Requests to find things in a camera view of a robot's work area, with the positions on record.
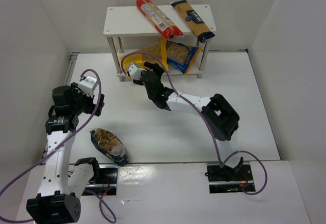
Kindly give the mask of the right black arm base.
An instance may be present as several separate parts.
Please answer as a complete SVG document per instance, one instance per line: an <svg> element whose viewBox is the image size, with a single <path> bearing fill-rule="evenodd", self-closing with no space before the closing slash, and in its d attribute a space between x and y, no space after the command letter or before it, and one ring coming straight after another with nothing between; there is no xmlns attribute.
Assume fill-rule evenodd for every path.
<svg viewBox="0 0 326 224"><path fill-rule="evenodd" d="M220 168L217 164L208 164L205 176L208 179L209 193L255 192L255 184L251 167L245 163L237 173L227 168Z"/></svg>

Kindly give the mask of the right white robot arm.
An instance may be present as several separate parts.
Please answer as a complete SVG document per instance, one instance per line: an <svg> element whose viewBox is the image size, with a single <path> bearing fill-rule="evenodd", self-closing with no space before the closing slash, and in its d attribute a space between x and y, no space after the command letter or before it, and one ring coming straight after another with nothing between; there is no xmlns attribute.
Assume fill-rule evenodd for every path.
<svg viewBox="0 0 326 224"><path fill-rule="evenodd" d="M159 64L146 62L144 65L145 68L140 68L136 63L131 63L128 66L128 74L134 83L145 87L149 100L160 109L182 111L204 118L209 125L209 132L212 132L222 152L229 153L234 149L224 142L236 139L239 115L221 94L198 97L176 92L162 84L161 76L164 70Z"/></svg>

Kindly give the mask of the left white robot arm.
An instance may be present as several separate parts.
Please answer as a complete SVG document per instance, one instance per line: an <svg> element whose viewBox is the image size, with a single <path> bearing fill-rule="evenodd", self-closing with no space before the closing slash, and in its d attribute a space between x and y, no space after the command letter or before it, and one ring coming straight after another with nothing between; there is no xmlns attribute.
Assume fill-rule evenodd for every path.
<svg viewBox="0 0 326 224"><path fill-rule="evenodd" d="M69 173L69 159L75 135L81 130L82 113L100 116L104 95L94 102L98 80L87 77L79 83L60 86L52 91L53 106L46 122L47 155L41 185L35 198L28 199L26 210L35 223L74 223L80 218L80 197L86 183L97 176L99 165L94 157L79 159Z"/></svg>

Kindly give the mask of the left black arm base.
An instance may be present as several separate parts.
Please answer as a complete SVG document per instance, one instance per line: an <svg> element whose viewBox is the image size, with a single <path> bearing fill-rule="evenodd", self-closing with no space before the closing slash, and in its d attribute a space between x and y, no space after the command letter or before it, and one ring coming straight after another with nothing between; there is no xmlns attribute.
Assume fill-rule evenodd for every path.
<svg viewBox="0 0 326 224"><path fill-rule="evenodd" d="M91 195L88 190L102 195L117 194L118 166L112 164L101 164L99 166L99 175L92 178L87 184L82 195Z"/></svg>

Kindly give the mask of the yellow macaroni bag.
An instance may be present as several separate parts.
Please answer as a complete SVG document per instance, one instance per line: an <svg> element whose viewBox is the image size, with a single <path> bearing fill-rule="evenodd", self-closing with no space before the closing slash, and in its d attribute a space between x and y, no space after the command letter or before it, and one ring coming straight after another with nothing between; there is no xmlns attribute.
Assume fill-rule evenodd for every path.
<svg viewBox="0 0 326 224"><path fill-rule="evenodd" d="M166 44L166 39L159 39L155 45L129 52L128 54L120 57L122 72L127 74L128 67L131 63L135 63L137 67L143 69L148 69L145 66L145 63L158 64L161 67L164 66L165 69L169 71Z"/></svg>

